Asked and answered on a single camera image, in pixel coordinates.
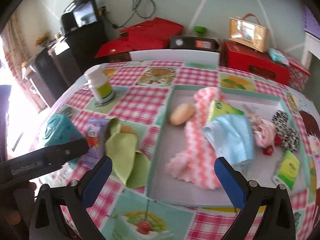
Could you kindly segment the person hand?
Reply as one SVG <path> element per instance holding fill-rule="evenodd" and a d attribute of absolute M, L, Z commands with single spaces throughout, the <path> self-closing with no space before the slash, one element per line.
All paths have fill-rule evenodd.
<path fill-rule="evenodd" d="M 29 239 L 36 188 L 25 182 L 1 190 L 1 239 Z"/>

